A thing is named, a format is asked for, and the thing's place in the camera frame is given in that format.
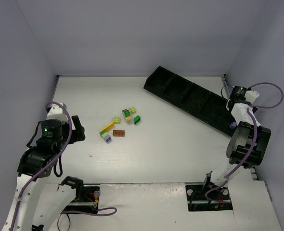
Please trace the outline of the long yellow lego brick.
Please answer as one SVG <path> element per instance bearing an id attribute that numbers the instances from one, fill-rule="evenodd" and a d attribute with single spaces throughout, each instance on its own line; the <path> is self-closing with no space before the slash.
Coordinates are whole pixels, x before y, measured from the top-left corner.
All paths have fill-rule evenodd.
<path id="1" fill-rule="evenodd" d="M 104 126 L 101 130 L 99 130 L 99 133 L 102 131 L 110 131 L 112 128 L 114 128 L 115 124 L 113 122 L 110 122 L 108 125 Z"/>

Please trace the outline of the brown lego brick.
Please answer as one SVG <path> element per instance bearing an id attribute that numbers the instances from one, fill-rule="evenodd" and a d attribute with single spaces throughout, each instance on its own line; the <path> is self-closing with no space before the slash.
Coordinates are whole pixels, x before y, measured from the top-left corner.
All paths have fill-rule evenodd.
<path id="1" fill-rule="evenodd" d="M 114 137 L 125 137 L 125 130 L 115 129 L 112 133 Z"/>

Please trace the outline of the green yellow brown lego stack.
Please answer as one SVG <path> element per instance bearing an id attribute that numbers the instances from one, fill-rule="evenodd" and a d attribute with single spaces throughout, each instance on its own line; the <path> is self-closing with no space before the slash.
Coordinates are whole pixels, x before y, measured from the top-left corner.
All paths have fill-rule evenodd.
<path id="1" fill-rule="evenodd" d="M 126 122 L 129 122 L 129 121 L 132 120 L 131 113 L 130 113 L 129 109 L 123 109 L 122 110 L 122 114 L 123 114 L 124 119 L 126 120 Z"/>

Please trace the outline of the dark green curved lego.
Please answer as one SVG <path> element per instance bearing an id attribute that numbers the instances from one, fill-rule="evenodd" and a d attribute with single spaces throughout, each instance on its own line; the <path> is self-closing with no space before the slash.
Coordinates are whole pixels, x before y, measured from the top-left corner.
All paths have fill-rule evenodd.
<path id="1" fill-rule="evenodd" d="M 139 115 L 134 117 L 134 125 L 136 125 L 137 123 L 139 123 L 141 121 L 141 117 Z"/>

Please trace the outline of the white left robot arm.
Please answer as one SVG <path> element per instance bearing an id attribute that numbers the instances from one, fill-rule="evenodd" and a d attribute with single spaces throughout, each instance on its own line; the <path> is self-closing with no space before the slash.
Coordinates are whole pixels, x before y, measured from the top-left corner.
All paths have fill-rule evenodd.
<path id="1" fill-rule="evenodd" d="M 40 209 L 40 195 L 56 164 L 69 144 L 85 140 L 85 129 L 78 116 L 70 116 L 64 103 L 49 102 L 46 120 L 37 124 L 41 137 L 20 159 L 12 205 L 4 231 L 48 231 L 68 204 L 82 195 L 83 180 L 67 176 L 55 195 Z"/>

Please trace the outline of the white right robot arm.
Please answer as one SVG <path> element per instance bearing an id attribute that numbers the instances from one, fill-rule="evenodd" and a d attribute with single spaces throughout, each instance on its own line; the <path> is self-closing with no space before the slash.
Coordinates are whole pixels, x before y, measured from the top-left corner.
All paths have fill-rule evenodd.
<path id="1" fill-rule="evenodd" d="M 257 121 L 253 105 L 259 93 L 251 88 L 234 86 L 227 101 L 226 109 L 235 119 L 236 128 L 227 146 L 225 161 L 216 170 L 206 174 L 203 191 L 224 188 L 242 170 L 262 163 L 271 130 Z"/>

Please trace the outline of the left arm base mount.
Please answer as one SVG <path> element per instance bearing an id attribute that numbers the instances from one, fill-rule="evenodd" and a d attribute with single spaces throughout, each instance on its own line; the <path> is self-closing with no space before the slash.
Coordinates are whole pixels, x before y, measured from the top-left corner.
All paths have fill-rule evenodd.
<path id="1" fill-rule="evenodd" d="M 99 208 L 99 197 L 99 185 L 85 184 L 80 196 L 72 200 L 63 211 L 71 211 L 70 214 L 76 214 L 74 211 L 97 214 Z"/>

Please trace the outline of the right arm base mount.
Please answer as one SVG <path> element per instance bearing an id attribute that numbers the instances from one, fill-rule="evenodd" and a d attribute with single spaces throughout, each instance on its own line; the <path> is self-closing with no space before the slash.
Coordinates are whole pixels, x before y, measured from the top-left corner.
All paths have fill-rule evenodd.
<path id="1" fill-rule="evenodd" d="M 216 189 L 206 195 L 210 188 L 203 189 L 202 184 L 186 184 L 187 208 L 189 212 L 210 212 L 233 210 L 227 188 Z"/>

